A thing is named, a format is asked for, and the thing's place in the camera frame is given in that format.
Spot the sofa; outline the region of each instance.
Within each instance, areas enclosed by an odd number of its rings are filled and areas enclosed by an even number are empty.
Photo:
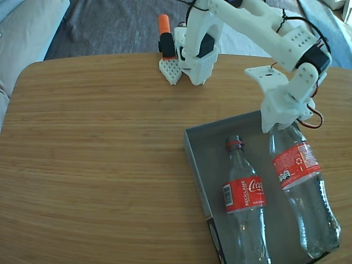
[[[69,0],[0,0],[0,130],[20,73],[44,60]]]

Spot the orange cap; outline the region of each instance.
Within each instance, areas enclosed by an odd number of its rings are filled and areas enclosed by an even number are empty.
[[[159,35],[171,33],[169,17],[165,14],[159,16]]]

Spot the bottle label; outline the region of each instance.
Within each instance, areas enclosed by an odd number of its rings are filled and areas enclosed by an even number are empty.
[[[229,181],[223,185],[223,192],[228,213],[265,205],[262,180],[258,176]]]
[[[313,172],[320,171],[317,159],[308,143],[301,143],[281,153],[273,160],[282,189],[299,184]]]

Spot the empty plastic bottle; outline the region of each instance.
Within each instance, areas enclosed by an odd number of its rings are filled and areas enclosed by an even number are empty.
[[[269,150],[297,218],[301,247],[313,259],[339,246],[341,228],[327,199],[315,155],[296,123],[270,131]]]
[[[239,136],[226,139],[226,149],[233,163],[229,182],[223,185],[226,212],[230,221],[238,222],[235,232],[239,237],[234,238],[238,241],[234,245],[240,247],[241,260],[238,264],[270,264],[265,238],[262,182],[247,161],[243,146]]]

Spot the wooden table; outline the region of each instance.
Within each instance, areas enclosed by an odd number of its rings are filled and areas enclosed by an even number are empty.
[[[0,263],[218,263],[186,160],[183,131],[259,109],[244,69],[220,56],[212,78],[170,86],[159,54],[36,63],[20,76],[0,136]],[[305,130],[352,259],[352,77],[331,69]]]

